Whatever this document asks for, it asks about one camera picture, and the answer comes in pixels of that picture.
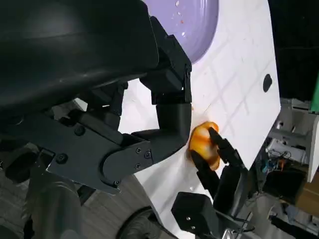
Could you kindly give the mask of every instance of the wheel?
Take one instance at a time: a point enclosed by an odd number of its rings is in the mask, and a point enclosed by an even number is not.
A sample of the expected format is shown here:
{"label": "wheel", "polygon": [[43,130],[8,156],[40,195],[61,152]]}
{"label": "wheel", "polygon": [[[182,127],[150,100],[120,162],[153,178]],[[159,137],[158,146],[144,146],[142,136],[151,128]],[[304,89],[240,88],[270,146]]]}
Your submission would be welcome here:
{"label": "wheel", "polygon": [[161,229],[149,220],[151,207],[141,208],[133,213],[122,225],[116,239],[158,239]]}

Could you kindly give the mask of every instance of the purple plate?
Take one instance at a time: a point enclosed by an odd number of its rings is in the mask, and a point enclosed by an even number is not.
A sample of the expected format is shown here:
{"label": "purple plate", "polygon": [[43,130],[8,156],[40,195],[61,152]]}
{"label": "purple plate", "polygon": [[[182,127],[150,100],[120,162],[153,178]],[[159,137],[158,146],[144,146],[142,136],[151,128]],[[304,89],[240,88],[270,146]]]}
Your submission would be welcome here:
{"label": "purple plate", "polygon": [[174,34],[192,63],[210,47],[218,20],[218,0],[144,0],[168,34]]}

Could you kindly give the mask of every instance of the black hole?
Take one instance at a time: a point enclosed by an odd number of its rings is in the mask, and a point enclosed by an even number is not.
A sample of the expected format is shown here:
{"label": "black hole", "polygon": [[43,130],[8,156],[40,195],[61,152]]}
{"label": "black hole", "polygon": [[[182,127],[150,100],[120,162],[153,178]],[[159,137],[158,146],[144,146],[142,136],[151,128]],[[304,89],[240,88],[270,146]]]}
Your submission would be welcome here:
{"label": "black hole", "polygon": [[263,83],[263,90],[265,93],[269,90],[272,83],[273,83],[273,79],[271,79],[271,76],[267,74],[264,78],[264,83]]}

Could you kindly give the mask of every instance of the green object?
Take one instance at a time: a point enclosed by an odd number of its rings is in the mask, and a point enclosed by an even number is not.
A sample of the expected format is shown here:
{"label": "green object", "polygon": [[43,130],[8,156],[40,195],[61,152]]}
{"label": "green object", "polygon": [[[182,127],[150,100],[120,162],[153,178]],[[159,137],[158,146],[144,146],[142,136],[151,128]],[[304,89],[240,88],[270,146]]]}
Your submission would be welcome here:
{"label": "green object", "polygon": [[319,112],[319,74],[317,77],[313,100],[311,101],[310,105],[310,111]]}

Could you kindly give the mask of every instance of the yellow fruit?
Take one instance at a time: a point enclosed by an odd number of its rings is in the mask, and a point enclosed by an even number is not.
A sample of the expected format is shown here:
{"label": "yellow fruit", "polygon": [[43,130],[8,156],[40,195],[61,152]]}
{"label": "yellow fruit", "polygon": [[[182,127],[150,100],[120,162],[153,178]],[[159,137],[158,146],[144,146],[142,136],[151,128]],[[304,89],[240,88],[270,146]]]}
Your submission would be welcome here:
{"label": "yellow fruit", "polygon": [[217,145],[210,140],[208,132],[210,127],[217,132],[219,131],[218,125],[214,122],[205,122],[193,130],[189,141],[189,150],[195,150],[208,162],[211,170],[216,170],[219,167],[220,157],[217,153]]}

